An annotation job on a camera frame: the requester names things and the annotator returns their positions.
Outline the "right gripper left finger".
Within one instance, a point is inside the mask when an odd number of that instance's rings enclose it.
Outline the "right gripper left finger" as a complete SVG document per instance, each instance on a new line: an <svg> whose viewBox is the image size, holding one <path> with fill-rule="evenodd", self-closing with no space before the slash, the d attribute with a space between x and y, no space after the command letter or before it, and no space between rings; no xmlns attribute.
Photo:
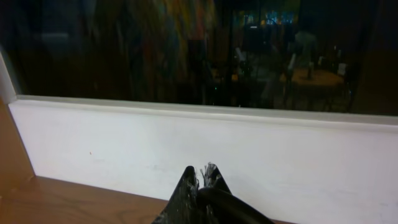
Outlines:
<svg viewBox="0 0 398 224"><path fill-rule="evenodd" d="M167 205L152 224L194 224L199 221L198 180L193 166L187 166Z"/></svg>

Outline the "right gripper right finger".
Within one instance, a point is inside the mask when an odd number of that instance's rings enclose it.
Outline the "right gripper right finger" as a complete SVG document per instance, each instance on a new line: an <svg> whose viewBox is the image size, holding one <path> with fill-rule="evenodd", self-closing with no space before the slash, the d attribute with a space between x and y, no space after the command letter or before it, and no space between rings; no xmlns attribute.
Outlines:
<svg viewBox="0 0 398 224"><path fill-rule="evenodd" d="M231 194L221 172L216 164L209 162L204 169L200 170L203 177L203 186L222 190Z"/></svg>

